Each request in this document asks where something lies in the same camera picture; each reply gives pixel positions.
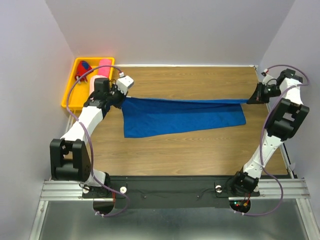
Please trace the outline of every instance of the white wall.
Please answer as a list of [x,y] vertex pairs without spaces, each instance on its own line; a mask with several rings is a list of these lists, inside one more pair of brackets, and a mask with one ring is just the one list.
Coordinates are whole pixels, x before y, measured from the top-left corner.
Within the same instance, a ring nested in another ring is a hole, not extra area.
[[[296,0],[266,51],[260,70],[275,64],[289,64],[304,71],[311,86],[301,89],[303,103],[310,112],[302,126],[286,143],[295,172],[305,177],[313,210],[320,223],[320,1]],[[271,70],[271,75],[283,69]]]
[[0,239],[29,239],[73,54],[44,0],[0,3]]
[[294,0],[46,0],[73,54],[117,64],[258,64]]

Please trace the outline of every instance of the blue cloth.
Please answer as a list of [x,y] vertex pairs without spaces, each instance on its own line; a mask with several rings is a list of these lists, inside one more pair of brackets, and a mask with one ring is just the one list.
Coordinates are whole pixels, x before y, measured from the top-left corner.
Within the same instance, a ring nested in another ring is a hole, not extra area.
[[167,100],[127,97],[122,104],[125,138],[144,138],[246,124],[247,99]]

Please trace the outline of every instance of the red object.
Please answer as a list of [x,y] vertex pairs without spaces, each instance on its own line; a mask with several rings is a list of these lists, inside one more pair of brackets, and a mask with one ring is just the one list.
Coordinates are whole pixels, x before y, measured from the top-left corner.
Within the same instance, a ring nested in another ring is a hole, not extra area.
[[[92,67],[86,61],[80,61],[78,66],[76,67],[76,74],[74,76],[75,80],[78,80],[83,74],[91,70]],[[88,82],[87,77],[85,76],[80,80],[80,82]]]

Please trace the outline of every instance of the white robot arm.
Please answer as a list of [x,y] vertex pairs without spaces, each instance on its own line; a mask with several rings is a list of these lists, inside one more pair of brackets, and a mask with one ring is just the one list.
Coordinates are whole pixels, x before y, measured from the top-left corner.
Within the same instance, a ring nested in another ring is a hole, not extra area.
[[[100,187],[94,179],[108,186],[110,177],[106,172],[93,169],[91,172],[90,158],[86,149],[88,139],[81,125],[87,129],[89,136],[96,126],[105,118],[111,106],[121,108],[128,90],[134,85],[129,76],[120,77],[110,87],[108,78],[100,77],[94,80],[94,91],[84,103],[82,112],[70,130],[60,139],[50,143],[51,176],[53,180],[77,181],[83,185]],[[72,152],[72,160],[67,155]]]
[[281,144],[292,138],[306,118],[309,108],[304,106],[300,97],[302,78],[295,75],[295,71],[286,69],[275,79],[263,72],[265,78],[258,83],[254,94],[248,100],[248,104],[268,103],[270,97],[283,94],[277,105],[271,110],[269,118],[264,126],[262,138],[262,161],[260,145],[257,147],[251,159],[237,172],[231,183],[231,188],[236,193],[252,193],[258,185],[263,168]]

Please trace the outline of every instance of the yellow bin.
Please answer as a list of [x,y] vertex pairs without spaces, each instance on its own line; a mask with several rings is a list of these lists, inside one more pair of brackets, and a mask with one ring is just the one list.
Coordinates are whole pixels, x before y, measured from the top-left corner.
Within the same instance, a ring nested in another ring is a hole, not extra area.
[[[86,61],[92,68],[95,68],[99,66],[99,62],[101,59],[110,59],[112,61],[112,65],[115,64],[115,59],[113,57],[78,57],[75,59],[72,71],[68,80],[68,83],[66,85],[66,89],[62,98],[61,106],[63,108],[67,107],[67,96],[70,91],[70,88],[75,83],[75,75],[77,73],[77,66],[80,63],[80,61]],[[109,79],[112,79],[114,68],[111,67],[110,73],[109,73]],[[89,86],[90,86],[90,79],[92,76],[97,75],[98,70],[94,70],[92,73],[90,73],[86,79],[88,79],[88,83],[82,82],[81,84],[77,84],[69,99],[69,108],[71,111],[78,111],[82,110],[84,103],[87,101],[89,97]]]

